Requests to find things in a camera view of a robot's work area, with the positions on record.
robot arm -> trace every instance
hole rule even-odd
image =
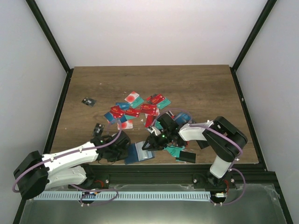
[[[49,161],[32,169],[18,181],[17,184],[22,198],[31,199],[45,189],[68,184],[89,187],[93,184],[94,175],[90,166],[84,163],[99,161],[102,158],[113,162],[124,159],[128,155],[128,147],[131,141],[127,134],[122,131],[117,140],[109,146],[98,149],[82,149],[103,146],[113,141],[115,137],[116,134],[112,136],[99,134],[79,147],[60,153],[40,155],[38,151],[31,152],[14,171],[15,179],[23,175],[33,165]]]
[[[246,136],[224,117],[217,117],[206,123],[191,122],[179,125],[169,114],[163,114],[157,121],[163,130],[156,130],[155,127],[148,128],[151,135],[142,147],[143,150],[162,150],[170,143],[176,146],[186,146],[188,141],[196,140],[200,148],[211,146],[216,152],[217,156],[210,167],[210,173],[218,179],[226,174],[240,153],[238,148],[224,139],[222,135],[241,149],[248,141]]]

card pile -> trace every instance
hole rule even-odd
[[[126,98],[125,103],[118,102],[115,106],[110,108],[110,111],[107,112],[104,117],[111,124],[116,122],[116,119],[121,121],[122,129],[133,128],[132,119],[138,118],[141,113],[145,114],[146,123],[145,127],[148,127],[152,124],[156,116],[160,114],[159,109],[163,109],[171,102],[162,94],[154,94],[146,99],[146,103],[140,97],[140,95],[133,91]]]

white wall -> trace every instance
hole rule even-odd
[[[21,195],[13,171],[43,151],[65,72],[24,0],[0,4],[0,223],[11,224]]]
[[[299,1],[277,1],[241,64],[240,85],[269,170],[299,223]]]
[[[266,0],[36,0],[70,66],[233,65]]]

blue packet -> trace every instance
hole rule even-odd
[[[155,157],[153,151],[142,150],[145,141],[131,144],[128,148],[128,156],[125,159],[125,164],[149,160]]]
[[[130,104],[129,103],[116,103],[115,105],[120,106],[120,108],[124,111],[126,111],[127,109],[130,108]]]
[[[175,116],[174,119],[178,125],[181,125],[188,122],[191,119],[191,117],[188,114],[181,112],[177,116]]]

black metal frame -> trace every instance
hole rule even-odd
[[[256,150],[258,157],[258,164],[235,164],[234,167],[239,169],[245,176],[246,182],[248,183],[272,183],[275,190],[280,194],[280,204],[283,208],[283,212],[287,223],[292,224],[292,218],[290,216],[289,210],[285,203],[284,196],[280,189],[275,172],[267,171],[266,163],[263,158],[261,148],[258,143],[258,139],[250,118],[249,111],[244,100],[241,87],[236,75],[236,71],[239,68],[241,62],[243,61],[246,53],[250,49],[254,39],[256,38],[259,30],[270,14],[272,8],[274,7],[277,0],[268,0],[264,9],[262,10],[256,24],[254,25],[249,37],[247,38],[236,62],[231,69],[231,74],[237,89],[238,96],[244,111],[244,115],[249,127],[250,135]],[[66,79],[64,82],[63,90],[57,105],[55,116],[51,125],[50,133],[46,142],[44,149],[44,154],[49,153],[52,147],[52,143],[55,137],[56,129],[59,123],[59,118],[64,105],[64,100],[68,91],[68,87],[71,81],[71,76],[73,69],[70,69],[66,59],[64,58],[53,34],[50,31],[41,11],[39,10],[35,0],[26,0],[31,11],[33,12],[36,20],[41,26],[44,34],[46,35],[48,41],[50,42],[53,50],[55,51],[59,61],[61,62],[63,68],[66,71]],[[132,166],[97,166],[93,165],[93,170],[96,175],[108,175],[110,184],[191,184],[192,176],[195,173],[207,173],[210,165],[132,165]],[[241,177],[238,175],[234,176],[236,183],[242,183]],[[22,200],[15,216],[14,224],[18,224],[21,220],[22,212],[25,206],[25,200]]]

